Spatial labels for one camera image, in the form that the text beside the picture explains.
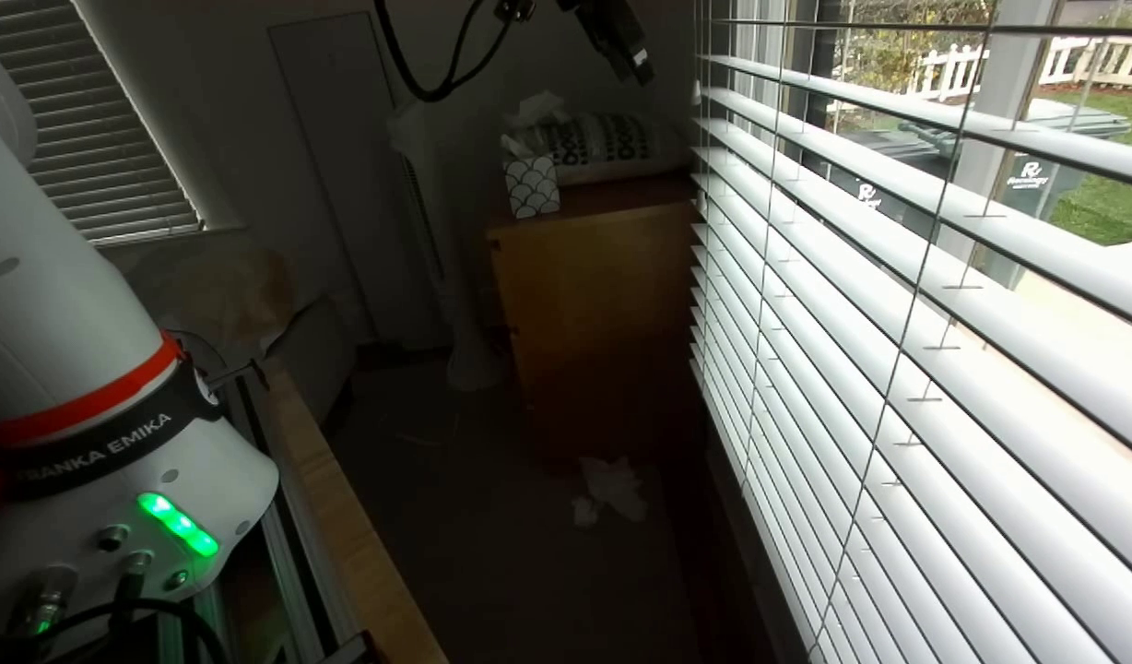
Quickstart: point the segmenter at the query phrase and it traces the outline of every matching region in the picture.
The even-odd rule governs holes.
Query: cable
[[[44,632],[44,635],[39,635],[39,638],[13,638],[13,635],[0,635],[0,649],[4,649],[4,644],[53,641],[53,638],[61,638],[61,635],[67,635],[67,632],[73,632],[73,627],[80,627],[80,625],[88,625],[88,619],[104,619],[104,615],[135,614],[135,610],[179,615],[179,619],[186,625],[186,632],[191,635],[191,641],[205,641],[211,664],[229,664],[219,632],[216,632],[211,625],[205,625],[205,615],[190,614],[190,610],[179,604],[179,601],[157,601],[157,598],[128,598],[128,601],[92,604],[92,610],[84,610],[84,614],[73,614],[73,615],[53,625],[53,632]]]
[[[463,64],[463,53],[464,53],[464,37],[469,37],[473,17],[479,15],[479,8],[482,8],[482,0],[473,0],[473,5],[469,5],[464,17],[463,17],[463,27],[459,27],[454,57],[452,57],[452,67],[447,67],[442,81],[441,81],[436,89],[426,89],[426,84],[417,81],[417,74],[411,71],[411,58],[406,58],[401,41],[396,37],[389,0],[375,0],[375,15],[382,15],[382,31],[385,31],[385,44],[389,44],[389,53],[391,53],[391,64],[396,64],[396,71],[401,74],[406,89],[411,89],[417,101],[441,102],[441,101],[447,101],[454,89],[469,84],[476,74],[489,71],[489,64],[493,58],[493,53],[500,53],[502,41],[505,41],[512,17],[502,21],[502,31],[500,31],[500,37],[492,41],[489,57],[482,57],[464,78],[459,78],[459,64]]]

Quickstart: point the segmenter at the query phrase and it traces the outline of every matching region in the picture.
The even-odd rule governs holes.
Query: wooden dresser
[[[565,212],[492,218],[522,395],[540,453],[678,453],[688,373],[688,178],[565,189]]]

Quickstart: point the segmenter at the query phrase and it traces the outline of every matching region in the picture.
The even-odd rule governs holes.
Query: white robot
[[[205,592],[276,491],[180,344],[23,169],[30,153],[0,71],[0,635],[19,638]]]

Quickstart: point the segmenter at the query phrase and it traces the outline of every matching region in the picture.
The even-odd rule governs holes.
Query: wall
[[[303,294],[336,290],[366,333],[355,279],[341,257],[336,230],[310,175],[286,81],[270,53],[270,27],[315,15],[368,12],[368,0],[80,0],[111,37],[120,64],[146,81],[175,138],[197,155],[244,218],[292,257]],[[396,27],[422,81],[436,81],[452,57],[464,0],[391,0]],[[517,27],[493,67],[469,89],[431,106],[431,142],[464,257],[493,320],[493,289],[482,253],[482,218],[502,207],[500,129],[527,91],[554,89],[577,110],[657,110],[684,124],[689,101],[689,8],[684,0],[636,0],[657,57],[657,81],[616,81],[587,44],[578,21],[554,0]],[[493,31],[492,0],[476,17],[464,64]]]

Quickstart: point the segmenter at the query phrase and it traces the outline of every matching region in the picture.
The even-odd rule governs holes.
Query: fence
[[[954,101],[979,89],[979,71],[989,58],[981,44],[953,44],[917,58],[909,95]],[[1132,89],[1132,37],[1054,37],[1040,67],[1040,84]]]

